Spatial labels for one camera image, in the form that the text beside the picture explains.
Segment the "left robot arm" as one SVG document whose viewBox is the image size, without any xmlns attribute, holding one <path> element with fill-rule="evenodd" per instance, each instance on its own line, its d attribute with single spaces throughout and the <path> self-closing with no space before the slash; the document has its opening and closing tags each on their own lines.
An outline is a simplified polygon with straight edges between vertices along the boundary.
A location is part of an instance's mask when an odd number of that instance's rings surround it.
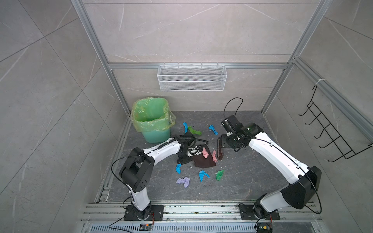
<svg viewBox="0 0 373 233">
<path fill-rule="evenodd" d="M 132 205 L 136 210 L 144 211 L 151 206 L 147 185 L 150 182 L 154 166 L 171 155 L 178 155 L 180 158 L 188 157 L 187 151 L 195 145 L 195 142 L 195 137 L 187 135 L 169 138 L 151 148 L 136 147 L 131 150 L 120 169 L 119 176 L 129 188 Z"/>
</svg>

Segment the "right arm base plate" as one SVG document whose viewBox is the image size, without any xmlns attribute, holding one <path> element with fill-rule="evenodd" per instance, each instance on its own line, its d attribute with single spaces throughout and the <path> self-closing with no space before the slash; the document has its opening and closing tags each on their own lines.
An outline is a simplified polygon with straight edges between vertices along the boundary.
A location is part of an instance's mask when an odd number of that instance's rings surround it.
<svg viewBox="0 0 373 233">
<path fill-rule="evenodd" d="M 242 220 L 280 220 L 280 215 L 277 210 L 267 212 L 262 207 L 256 205 L 249 205 L 240 203 L 238 205 L 239 212 Z"/>
</svg>

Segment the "dark brown dustpan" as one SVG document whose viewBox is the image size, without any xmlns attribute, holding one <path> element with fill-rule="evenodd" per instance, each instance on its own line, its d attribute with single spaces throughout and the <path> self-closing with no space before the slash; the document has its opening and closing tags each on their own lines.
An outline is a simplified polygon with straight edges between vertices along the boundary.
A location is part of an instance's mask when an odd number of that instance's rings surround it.
<svg viewBox="0 0 373 233">
<path fill-rule="evenodd" d="M 216 163 L 212 159 L 212 155 L 211 155 L 211 152 L 209 150 L 209 147 L 208 146 L 198 146 L 198 147 L 199 147 L 199 150 L 201 152 L 203 151 L 203 147 L 205 147 L 207 152 L 209 153 L 209 157 L 207 159 L 205 159 L 203 157 L 203 153 L 201 153 L 200 155 L 192 156 L 191 157 L 192 158 L 191 162 L 194 162 L 195 167 L 198 167 L 198 168 L 201 168 L 201 169 L 215 167 Z"/>
</svg>

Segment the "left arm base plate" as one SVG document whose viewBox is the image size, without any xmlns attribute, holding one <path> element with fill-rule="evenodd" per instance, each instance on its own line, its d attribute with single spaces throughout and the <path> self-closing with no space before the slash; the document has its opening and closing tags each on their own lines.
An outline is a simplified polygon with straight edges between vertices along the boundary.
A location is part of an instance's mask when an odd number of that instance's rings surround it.
<svg viewBox="0 0 373 233">
<path fill-rule="evenodd" d="M 144 210 L 138 210 L 134 205 L 128 205 L 124 215 L 124 221 L 155 220 L 161 221 L 164 215 L 163 205 L 149 205 Z"/>
</svg>

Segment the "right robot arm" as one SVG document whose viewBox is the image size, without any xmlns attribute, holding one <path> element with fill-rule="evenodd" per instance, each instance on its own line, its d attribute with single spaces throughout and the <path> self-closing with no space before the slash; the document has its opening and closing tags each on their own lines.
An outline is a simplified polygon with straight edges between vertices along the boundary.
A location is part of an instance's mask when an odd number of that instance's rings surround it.
<svg viewBox="0 0 373 233">
<path fill-rule="evenodd" d="M 256 218 L 265 218 L 288 206 L 301 210 L 313 196 L 318 195 L 322 175 L 318 167 L 309 167 L 291 156 L 252 122 L 245 126 L 231 115 L 221 124 L 226 130 L 226 134 L 220 137 L 222 147 L 234 151 L 250 147 L 267 159 L 288 182 L 283 189 L 264 194 L 255 201 L 253 212 Z"/>
</svg>

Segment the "brown cartoon face brush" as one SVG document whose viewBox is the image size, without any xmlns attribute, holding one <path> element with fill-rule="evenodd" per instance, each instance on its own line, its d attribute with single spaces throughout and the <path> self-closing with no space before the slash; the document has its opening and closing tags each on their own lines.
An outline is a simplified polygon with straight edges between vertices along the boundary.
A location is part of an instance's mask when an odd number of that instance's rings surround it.
<svg viewBox="0 0 373 233">
<path fill-rule="evenodd" d="M 222 146 L 222 137 L 219 137 L 217 139 L 217 158 L 219 161 L 221 161 L 224 157 L 224 152 L 223 152 L 223 146 Z"/>
</svg>

